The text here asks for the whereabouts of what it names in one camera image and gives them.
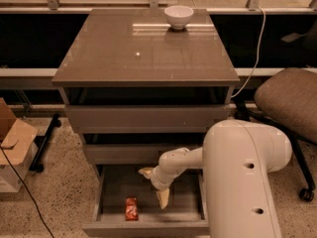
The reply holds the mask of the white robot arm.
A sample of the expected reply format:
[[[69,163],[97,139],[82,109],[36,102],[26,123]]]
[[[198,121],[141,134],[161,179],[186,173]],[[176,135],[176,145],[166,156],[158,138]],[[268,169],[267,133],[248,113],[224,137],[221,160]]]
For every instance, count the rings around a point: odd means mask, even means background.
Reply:
[[[156,167],[140,174],[166,208],[173,181],[189,169],[201,169],[211,238],[282,238],[267,175],[283,169],[291,155],[281,130],[230,119],[212,126],[202,147],[165,152]]]

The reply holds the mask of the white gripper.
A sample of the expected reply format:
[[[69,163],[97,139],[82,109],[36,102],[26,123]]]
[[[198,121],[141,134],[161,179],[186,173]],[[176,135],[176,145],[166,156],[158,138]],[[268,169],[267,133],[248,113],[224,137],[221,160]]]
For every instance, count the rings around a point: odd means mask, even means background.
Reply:
[[[159,207],[165,209],[169,201],[169,187],[174,180],[173,175],[166,174],[159,166],[155,168],[142,168],[139,174],[150,179],[153,186],[158,190],[157,198]]]

